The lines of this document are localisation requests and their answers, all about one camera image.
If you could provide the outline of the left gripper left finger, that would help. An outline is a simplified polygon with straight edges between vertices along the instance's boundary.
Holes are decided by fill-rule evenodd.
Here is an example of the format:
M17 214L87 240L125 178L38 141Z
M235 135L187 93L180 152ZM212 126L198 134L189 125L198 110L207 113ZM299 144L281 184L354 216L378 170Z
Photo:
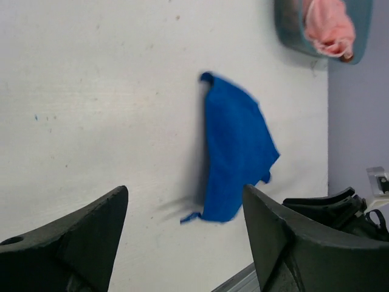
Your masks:
M107 291L128 207L119 186L1 242L1 291Z

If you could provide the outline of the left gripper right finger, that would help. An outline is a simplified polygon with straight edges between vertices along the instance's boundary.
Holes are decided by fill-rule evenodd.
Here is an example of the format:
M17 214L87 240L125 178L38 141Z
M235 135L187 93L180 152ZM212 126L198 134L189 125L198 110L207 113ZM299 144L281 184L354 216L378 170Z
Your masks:
M243 189L261 291L388 290L388 242L327 227L282 203L254 186Z

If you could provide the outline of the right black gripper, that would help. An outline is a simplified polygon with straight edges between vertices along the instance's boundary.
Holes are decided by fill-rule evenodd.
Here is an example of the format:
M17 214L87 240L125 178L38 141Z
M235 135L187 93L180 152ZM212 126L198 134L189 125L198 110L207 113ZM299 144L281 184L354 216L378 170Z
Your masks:
M365 199L355 195L352 187L333 196L286 198L282 205L338 231L388 242L384 215L378 209L365 212Z

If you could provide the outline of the blue towel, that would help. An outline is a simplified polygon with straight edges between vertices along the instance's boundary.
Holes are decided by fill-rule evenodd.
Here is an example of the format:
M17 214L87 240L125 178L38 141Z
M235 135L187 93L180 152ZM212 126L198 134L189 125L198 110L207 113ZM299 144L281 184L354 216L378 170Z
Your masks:
M210 87L205 95L210 164L203 210L187 215L180 223L195 218L226 223L242 205L243 187L268 183L280 154L259 104L247 91L212 72L202 73L199 79Z

